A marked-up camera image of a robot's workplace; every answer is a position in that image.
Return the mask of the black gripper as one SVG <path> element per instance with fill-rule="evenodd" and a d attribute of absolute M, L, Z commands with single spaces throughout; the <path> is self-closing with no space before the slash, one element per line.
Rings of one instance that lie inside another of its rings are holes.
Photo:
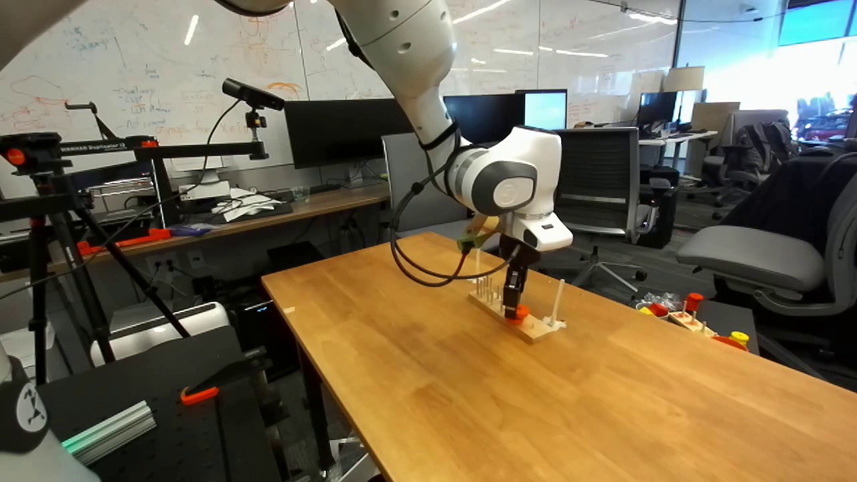
<path fill-rule="evenodd" d="M 528 281 L 528 265 L 538 261 L 541 253 L 530 244 L 516 240 L 510 236 L 504 236 L 497 240 L 497 253 L 505 260 L 504 296 L 500 296 L 504 316 L 516 319 L 518 296 L 521 296 L 524 281 Z"/>

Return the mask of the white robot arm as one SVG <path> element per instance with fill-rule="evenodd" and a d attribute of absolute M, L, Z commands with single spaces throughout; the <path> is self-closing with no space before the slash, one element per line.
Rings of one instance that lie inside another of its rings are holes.
<path fill-rule="evenodd" d="M 500 141 L 474 145 L 453 116 L 441 80 L 454 62 L 453 16 L 445 0 L 329 0 L 347 51 L 391 91 L 410 121 L 438 189 L 474 214 L 500 220 L 508 261 L 504 316 L 518 312 L 528 266 L 572 244 L 554 212 L 562 138 L 514 126 Z"/>

